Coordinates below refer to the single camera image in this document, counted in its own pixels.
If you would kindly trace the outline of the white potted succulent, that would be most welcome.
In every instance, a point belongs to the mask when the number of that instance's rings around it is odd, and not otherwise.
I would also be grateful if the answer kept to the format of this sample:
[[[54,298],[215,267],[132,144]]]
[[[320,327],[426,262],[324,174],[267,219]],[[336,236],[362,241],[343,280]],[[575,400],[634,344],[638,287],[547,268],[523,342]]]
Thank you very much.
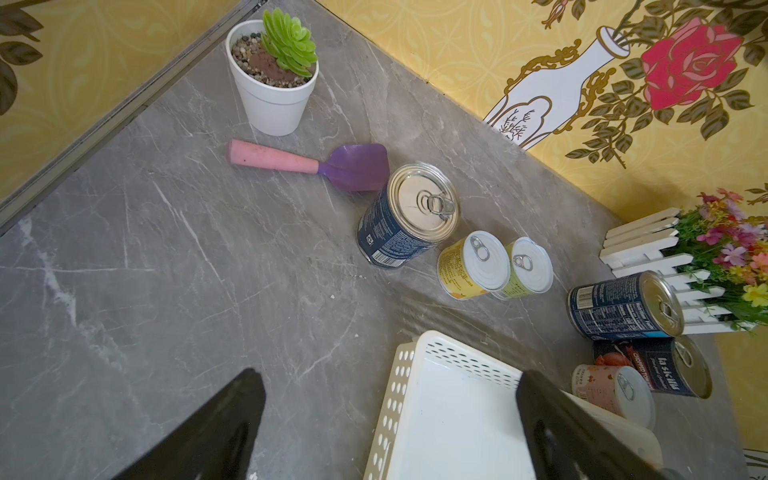
[[[276,7],[235,25],[225,49],[249,124],[270,136],[293,133],[319,76],[310,30]]]

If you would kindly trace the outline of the small yellow can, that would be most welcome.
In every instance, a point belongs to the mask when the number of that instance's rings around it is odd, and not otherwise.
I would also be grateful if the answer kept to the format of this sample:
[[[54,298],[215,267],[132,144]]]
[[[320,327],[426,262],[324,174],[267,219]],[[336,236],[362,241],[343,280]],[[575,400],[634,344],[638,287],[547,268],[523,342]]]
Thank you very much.
[[[454,299],[483,296],[501,290],[509,282],[509,255],[496,236],[477,230],[440,253],[437,276]]]

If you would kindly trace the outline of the small green can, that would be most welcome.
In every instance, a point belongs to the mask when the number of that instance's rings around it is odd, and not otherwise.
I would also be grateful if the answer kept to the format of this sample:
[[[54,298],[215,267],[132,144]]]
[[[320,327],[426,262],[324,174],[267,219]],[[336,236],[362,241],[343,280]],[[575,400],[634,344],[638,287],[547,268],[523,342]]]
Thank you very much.
[[[520,237],[506,246],[510,260],[510,279],[492,295],[511,300],[544,294],[552,286],[554,271],[547,251],[529,237]]]

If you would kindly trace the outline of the flower box white fence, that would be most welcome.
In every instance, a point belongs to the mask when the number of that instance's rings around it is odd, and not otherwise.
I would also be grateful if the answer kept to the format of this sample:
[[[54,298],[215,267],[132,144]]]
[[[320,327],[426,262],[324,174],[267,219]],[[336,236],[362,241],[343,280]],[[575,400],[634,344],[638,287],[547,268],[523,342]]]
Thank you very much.
[[[617,278],[659,274],[683,308],[685,334],[767,323],[767,189],[752,199],[718,189],[606,232],[601,261]]]

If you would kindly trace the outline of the pink purple toy shovel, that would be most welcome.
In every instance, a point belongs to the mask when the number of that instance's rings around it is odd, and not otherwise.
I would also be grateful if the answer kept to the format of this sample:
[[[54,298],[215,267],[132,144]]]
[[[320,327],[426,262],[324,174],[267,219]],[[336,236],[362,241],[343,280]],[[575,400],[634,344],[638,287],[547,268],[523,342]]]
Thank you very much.
[[[346,144],[323,162],[241,140],[232,140],[228,159],[237,166],[321,175],[347,192],[380,191],[390,177],[386,148],[381,144]]]

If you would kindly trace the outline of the white plastic basket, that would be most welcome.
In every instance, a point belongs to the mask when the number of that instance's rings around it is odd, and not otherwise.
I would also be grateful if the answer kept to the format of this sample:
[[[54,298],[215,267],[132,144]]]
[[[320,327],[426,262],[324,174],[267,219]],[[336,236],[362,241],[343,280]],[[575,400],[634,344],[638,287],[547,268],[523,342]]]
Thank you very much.
[[[533,479],[522,373],[430,330],[398,346],[366,479]]]

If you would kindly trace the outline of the small pink can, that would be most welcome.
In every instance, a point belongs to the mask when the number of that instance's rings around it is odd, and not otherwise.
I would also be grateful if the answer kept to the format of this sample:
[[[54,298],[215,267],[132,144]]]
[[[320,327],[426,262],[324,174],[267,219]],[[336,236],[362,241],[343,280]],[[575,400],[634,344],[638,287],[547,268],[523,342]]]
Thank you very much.
[[[655,402],[645,379],[630,366],[579,365],[571,376],[572,393],[652,430]]]

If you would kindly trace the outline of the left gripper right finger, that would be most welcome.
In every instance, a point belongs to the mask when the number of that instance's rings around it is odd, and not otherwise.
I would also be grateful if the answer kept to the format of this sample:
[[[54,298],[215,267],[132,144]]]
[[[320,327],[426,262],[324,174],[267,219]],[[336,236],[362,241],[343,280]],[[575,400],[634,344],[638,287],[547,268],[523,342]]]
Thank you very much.
[[[663,477],[542,373],[522,373],[516,403],[538,479]]]

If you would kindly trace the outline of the large blue can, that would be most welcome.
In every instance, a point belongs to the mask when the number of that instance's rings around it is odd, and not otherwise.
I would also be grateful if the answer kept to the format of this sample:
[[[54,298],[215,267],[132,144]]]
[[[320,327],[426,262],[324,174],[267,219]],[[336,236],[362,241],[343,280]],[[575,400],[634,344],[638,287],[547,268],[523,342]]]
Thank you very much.
[[[685,328],[675,292],[652,271],[575,287],[567,304],[576,330],[592,341],[674,338]]]
[[[460,221],[460,200],[436,166],[415,162],[391,174],[362,215],[358,247],[375,266],[396,269],[447,240]]]

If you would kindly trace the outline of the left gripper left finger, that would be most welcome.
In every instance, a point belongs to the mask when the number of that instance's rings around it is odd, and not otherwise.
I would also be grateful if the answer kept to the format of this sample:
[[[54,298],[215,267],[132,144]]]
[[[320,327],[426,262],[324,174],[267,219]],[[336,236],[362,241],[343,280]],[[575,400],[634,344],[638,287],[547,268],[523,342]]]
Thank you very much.
[[[266,404],[246,368],[118,479],[245,479]]]

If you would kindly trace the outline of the dark red label can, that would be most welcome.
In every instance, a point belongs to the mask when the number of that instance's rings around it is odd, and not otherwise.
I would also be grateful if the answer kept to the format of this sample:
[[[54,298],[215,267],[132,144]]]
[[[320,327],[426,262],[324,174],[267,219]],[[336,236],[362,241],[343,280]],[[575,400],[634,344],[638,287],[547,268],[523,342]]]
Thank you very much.
[[[593,355],[597,365],[633,367],[653,392],[700,399],[712,394],[707,361],[685,336],[596,341]]]

